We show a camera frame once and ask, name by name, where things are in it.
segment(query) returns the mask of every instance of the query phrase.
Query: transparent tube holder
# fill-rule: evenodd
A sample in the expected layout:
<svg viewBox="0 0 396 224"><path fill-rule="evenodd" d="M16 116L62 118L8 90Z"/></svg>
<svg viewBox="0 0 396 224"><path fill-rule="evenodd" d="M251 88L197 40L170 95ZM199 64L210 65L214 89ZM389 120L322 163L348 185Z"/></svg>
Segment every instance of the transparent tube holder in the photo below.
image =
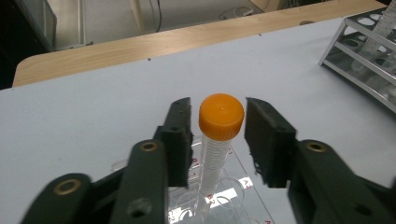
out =
<svg viewBox="0 0 396 224"><path fill-rule="evenodd" d="M389 59L396 53L396 30L385 37L373 32L384 11L380 8L345 18L319 65L331 68L396 113L396 60ZM359 55L368 38L380 46L372 60ZM363 72L351 68L354 61L365 67Z"/></svg>
<svg viewBox="0 0 396 224"><path fill-rule="evenodd" d="M201 138L195 139L189 187L169 188L169 224L274 224L232 147L228 150L215 193L206 197L198 193L202 171L201 147ZM125 164L126 161L114 163L112 171Z"/></svg>

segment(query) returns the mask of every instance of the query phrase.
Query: black cable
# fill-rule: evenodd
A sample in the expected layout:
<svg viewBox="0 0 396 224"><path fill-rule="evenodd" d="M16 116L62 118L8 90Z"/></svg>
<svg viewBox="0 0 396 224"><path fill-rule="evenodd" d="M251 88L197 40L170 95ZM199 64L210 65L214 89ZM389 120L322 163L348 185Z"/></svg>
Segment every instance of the black cable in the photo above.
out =
<svg viewBox="0 0 396 224"><path fill-rule="evenodd" d="M160 12L160 22L159 22L159 24L158 24L158 28L157 28L156 33L160 32L161 24L163 23L163 14L161 13L160 0L157 0L157 4L158 4L158 10L159 10L159 12Z"/></svg>

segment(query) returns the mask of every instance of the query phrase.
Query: transparent tube body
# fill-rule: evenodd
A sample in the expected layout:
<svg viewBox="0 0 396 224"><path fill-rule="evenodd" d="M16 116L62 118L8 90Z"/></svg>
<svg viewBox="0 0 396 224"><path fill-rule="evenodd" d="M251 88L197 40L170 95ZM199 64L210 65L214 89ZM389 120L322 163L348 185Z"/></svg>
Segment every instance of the transparent tube body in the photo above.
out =
<svg viewBox="0 0 396 224"><path fill-rule="evenodd" d="M215 192L231 140L216 141L206 136L203 136L202 140L201 158L203 167L200 173L199 193L207 197Z"/></svg>
<svg viewBox="0 0 396 224"><path fill-rule="evenodd" d="M396 0L392 0L388 8L385 10L384 15L379 19L378 24L374 28L373 32L387 37L392 31L393 27L396 25ZM359 55L368 61L371 61L376 51L379 48L379 44L372 38L368 38L364 45L361 47ZM355 72L365 71L365 66L358 61L354 61L351 68Z"/></svg>

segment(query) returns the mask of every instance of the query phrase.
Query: centrifuge tube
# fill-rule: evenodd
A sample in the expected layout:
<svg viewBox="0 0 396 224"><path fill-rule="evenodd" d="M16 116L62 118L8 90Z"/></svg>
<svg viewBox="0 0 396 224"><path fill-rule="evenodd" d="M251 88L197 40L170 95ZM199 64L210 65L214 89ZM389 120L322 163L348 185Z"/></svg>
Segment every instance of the centrifuge tube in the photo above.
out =
<svg viewBox="0 0 396 224"><path fill-rule="evenodd" d="M244 107L228 94L213 94L201 103L199 126L204 134L199 188L201 195L207 197L214 194L231 140L239 133L244 116Z"/></svg>
<svg viewBox="0 0 396 224"><path fill-rule="evenodd" d="M379 19L378 24L375 26L373 32L383 37L387 37L395 25L396 0L392 0L388 8L385 10L384 15ZM359 55L368 61L371 61L374 58L379 46L380 45L375 40L368 38L363 47L361 47ZM365 66L356 60L352 62L351 68L355 72L365 71Z"/></svg>

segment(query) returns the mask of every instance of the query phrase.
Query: floor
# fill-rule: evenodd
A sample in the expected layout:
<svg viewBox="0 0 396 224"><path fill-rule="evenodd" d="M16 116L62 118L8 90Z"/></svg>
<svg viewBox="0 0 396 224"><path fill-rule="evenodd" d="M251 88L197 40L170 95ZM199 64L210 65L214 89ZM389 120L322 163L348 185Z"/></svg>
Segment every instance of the floor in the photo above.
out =
<svg viewBox="0 0 396 224"><path fill-rule="evenodd" d="M79 26L79 32L76 35L83 35L78 42L71 43L71 32L69 35L57 36L57 49L70 49L81 47L87 44L98 44L112 40L118 40L140 35L134 19L130 0L50 0L52 5L64 4L64 1L77 5L80 2L82 7L83 25ZM159 25L159 8L157 0L150 1L152 5L150 12L155 19L155 27ZM161 31L177 29L181 27L192 26L212 21L232 19L236 16L242 16L248 11L248 7L253 9L253 14L262 13L262 11L253 5L249 0L159 0L161 12L163 15ZM60 11L55 14L58 17L58 24L62 26L64 16ZM64 30L64 27L58 27L57 30Z"/></svg>

